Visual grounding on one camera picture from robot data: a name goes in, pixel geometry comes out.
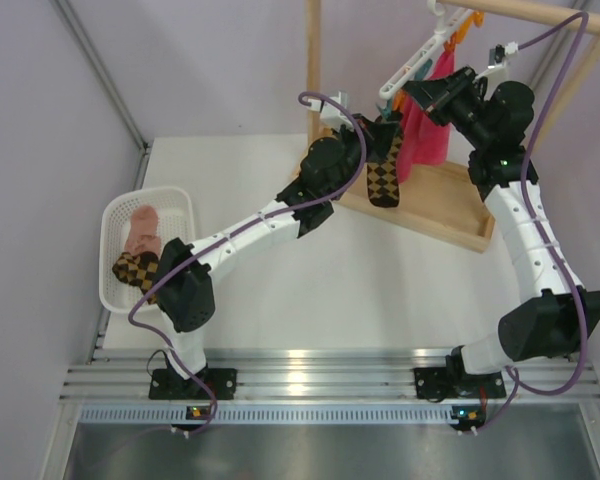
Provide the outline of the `teal clothes clip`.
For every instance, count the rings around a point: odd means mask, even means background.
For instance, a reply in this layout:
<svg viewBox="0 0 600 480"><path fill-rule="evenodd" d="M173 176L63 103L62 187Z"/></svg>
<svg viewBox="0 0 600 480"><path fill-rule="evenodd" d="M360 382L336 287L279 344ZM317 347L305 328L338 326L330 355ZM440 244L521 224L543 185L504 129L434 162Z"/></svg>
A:
<svg viewBox="0 0 600 480"><path fill-rule="evenodd" d="M387 100L383 104L377 104L378 116L376 121L379 123L397 122L402 118L402 112L399 107L393 106L392 100Z"/></svg>

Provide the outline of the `orange clothes clip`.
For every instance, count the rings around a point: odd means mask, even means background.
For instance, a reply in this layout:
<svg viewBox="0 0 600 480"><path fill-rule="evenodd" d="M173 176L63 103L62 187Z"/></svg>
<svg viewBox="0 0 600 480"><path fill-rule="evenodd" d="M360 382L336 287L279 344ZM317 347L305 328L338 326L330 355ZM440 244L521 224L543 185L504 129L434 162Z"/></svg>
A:
<svg viewBox="0 0 600 480"><path fill-rule="evenodd" d="M402 112L407 99L408 95L406 93L403 91L398 92L393 99L392 110Z"/></svg>

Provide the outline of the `magenta pink cloth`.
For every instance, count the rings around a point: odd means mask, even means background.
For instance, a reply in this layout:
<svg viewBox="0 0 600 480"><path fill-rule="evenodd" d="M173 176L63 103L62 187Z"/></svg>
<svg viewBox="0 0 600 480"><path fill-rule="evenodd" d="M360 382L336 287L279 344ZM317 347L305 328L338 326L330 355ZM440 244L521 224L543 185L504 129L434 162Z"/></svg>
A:
<svg viewBox="0 0 600 480"><path fill-rule="evenodd" d="M434 124L408 96L401 120L403 143L396 160L398 183L404 183L414 165L439 166L447 159L451 126Z"/></svg>

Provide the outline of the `brown yellow argyle sock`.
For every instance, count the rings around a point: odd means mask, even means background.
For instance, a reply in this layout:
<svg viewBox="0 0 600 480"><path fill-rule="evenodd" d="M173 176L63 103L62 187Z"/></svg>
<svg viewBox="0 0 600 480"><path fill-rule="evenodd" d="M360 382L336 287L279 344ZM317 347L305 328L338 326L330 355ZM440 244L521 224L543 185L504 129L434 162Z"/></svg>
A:
<svg viewBox="0 0 600 480"><path fill-rule="evenodd" d="M403 144L399 131L386 153L372 153L366 162L366 188L370 203L378 208L396 208L400 203L397 157Z"/></svg>
<svg viewBox="0 0 600 480"><path fill-rule="evenodd" d="M158 256L151 251L138 255L123 252L112 266L117 280L141 291L145 295L153 286L159 266Z"/></svg>

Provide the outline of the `white plastic clip hanger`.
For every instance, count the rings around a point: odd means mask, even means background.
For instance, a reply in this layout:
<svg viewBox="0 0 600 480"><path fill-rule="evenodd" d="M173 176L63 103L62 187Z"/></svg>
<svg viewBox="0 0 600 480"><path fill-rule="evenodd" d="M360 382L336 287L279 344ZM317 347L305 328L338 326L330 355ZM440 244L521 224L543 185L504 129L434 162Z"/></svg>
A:
<svg viewBox="0 0 600 480"><path fill-rule="evenodd" d="M484 21L483 12L470 8L460 7L448 15L442 1L429 0L426 7L436 18L433 34L380 87L378 96L381 100L392 99L408 81L415 79L428 60L432 60L445 46L452 48L461 43L472 25L481 26Z"/></svg>

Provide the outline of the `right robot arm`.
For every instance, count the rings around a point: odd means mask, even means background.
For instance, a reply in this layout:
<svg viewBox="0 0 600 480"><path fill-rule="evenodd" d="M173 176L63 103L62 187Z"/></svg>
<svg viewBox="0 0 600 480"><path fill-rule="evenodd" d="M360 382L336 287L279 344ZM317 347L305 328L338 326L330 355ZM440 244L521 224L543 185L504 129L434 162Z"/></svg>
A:
<svg viewBox="0 0 600 480"><path fill-rule="evenodd" d="M532 90L505 81L492 94L470 67L404 90L438 126L453 125L471 144L468 172L499 225L515 270L520 304L487 337L458 346L446 358L446 382L470 396L483 378L538 357L587 353L600 320L600 292L580 282L545 216L539 178L522 142L534 118Z"/></svg>

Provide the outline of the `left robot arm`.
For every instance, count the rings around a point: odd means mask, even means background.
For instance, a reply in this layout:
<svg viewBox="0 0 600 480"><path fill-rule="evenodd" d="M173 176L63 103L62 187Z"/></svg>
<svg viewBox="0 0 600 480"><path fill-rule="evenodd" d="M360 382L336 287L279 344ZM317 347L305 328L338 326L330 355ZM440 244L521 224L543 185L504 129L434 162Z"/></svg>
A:
<svg viewBox="0 0 600 480"><path fill-rule="evenodd" d="M341 128L314 141L294 180L256 214L194 243L175 238L165 245L155 297L167 326L171 384L181 395L194 397L205 388L203 328L216 310L215 286L241 261L321 226L342 188L365 165L376 168L379 186L388 186L383 176L402 140L401 117L356 120L359 132Z"/></svg>

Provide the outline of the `wooden drying rack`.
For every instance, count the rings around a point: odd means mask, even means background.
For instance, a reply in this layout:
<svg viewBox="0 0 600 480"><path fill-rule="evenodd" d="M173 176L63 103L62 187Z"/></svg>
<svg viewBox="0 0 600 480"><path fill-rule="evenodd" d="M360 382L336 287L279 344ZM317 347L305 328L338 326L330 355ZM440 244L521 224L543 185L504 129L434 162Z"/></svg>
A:
<svg viewBox="0 0 600 480"><path fill-rule="evenodd" d="M450 4L551 27L576 13L574 8L538 1L452 1ZM547 135L599 61L600 14L589 16L586 33L594 37L588 44L587 57L559 90L557 104L550 109L547 123L540 129L541 137ZM465 168L449 161L439 166L416 165L399 187L400 203L396 208L373 206L363 180L356 180L339 204L471 251L482 253L488 248L495 219L478 199Z"/></svg>

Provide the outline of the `white perforated plastic basket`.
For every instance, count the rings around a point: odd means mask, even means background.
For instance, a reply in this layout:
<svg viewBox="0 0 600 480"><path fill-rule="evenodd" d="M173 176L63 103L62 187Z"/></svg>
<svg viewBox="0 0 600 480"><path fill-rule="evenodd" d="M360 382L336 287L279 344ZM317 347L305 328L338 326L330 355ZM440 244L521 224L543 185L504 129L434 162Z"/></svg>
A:
<svg viewBox="0 0 600 480"><path fill-rule="evenodd" d="M120 282L112 272L123 252L131 228L132 213L151 206L157 213L157 235L161 246L179 237L184 243L196 238L193 207L189 195L175 186L160 186L123 194L109 203L102 215L99 251L99 297L112 313L127 315L142 297L137 287Z"/></svg>

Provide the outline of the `pink sock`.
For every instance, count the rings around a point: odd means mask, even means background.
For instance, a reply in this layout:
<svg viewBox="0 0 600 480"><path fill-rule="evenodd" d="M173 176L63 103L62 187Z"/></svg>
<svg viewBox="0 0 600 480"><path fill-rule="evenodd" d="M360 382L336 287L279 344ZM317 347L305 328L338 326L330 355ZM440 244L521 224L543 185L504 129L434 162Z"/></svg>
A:
<svg viewBox="0 0 600 480"><path fill-rule="evenodd" d="M157 234L159 218L156 210L150 205L136 208L130 219L130 231L124 251L132 256L150 252L159 256L161 238Z"/></svg>

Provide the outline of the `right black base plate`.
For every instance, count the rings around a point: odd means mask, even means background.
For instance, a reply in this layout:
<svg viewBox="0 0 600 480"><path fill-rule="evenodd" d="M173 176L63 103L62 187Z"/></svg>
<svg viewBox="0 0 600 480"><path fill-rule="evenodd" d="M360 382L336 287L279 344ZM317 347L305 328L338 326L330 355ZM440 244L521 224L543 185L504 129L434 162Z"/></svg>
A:
<svg viewBox="0 0 600 480"><path fill-rule="evenodd" d="M446 367L413 369L416 396L434 403L447 399L504 399L506 389L500 373L487 375L452 374Z"/></svg>

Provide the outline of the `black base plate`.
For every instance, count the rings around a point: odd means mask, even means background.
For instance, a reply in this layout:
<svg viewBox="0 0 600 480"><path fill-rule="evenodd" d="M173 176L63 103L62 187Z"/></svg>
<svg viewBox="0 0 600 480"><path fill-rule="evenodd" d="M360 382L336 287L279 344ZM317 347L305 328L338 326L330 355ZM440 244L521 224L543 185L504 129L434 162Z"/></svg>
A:
<svg viewBox="0 0 600 480"><path fill-rule="evenodd" d="M204 368L201 380L218 400L233 400L237 388L237 370ZM209 400L209 394L192 379L182 378L171 366L151 373L148 397L151 400Z"/></svg>
<svg viewBox="0 0 600 480"><path fill-rule="evenodd" d="M487 375L452 374L446 367L413 369L416 396L434 403L447 399L504 399L506 389L500 373Z"/></svg>

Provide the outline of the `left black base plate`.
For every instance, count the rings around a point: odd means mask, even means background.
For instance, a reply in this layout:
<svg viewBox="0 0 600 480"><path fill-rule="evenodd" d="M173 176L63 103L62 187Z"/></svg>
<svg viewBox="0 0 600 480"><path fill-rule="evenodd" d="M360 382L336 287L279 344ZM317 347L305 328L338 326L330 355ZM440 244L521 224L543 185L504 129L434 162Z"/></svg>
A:
<svg viewBox="0 0 600 480"><path fill-rule="evenodd" d="M201 380L218 400L233 400L237 388L237 370L204 368ZM148 397L151 400L209 400L209 394L192 379L182 378L171 366L151 373Z"/></svg>

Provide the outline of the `aluminium mounting rail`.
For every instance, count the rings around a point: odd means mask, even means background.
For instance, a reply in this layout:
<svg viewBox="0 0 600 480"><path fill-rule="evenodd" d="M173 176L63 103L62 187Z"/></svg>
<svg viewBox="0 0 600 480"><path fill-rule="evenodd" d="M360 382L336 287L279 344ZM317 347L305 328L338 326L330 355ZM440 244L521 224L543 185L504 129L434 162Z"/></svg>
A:
<svg viewBox="0 0 600 480"><path fill-rule="evenodd" d="M69 367L60 397L79 400L145 400L149 349L98 349ZM210 366L237 371L235 397L243 402L391 402L416 400L414 369L441 367L443 349L249 350L211 349Z"/></svg>

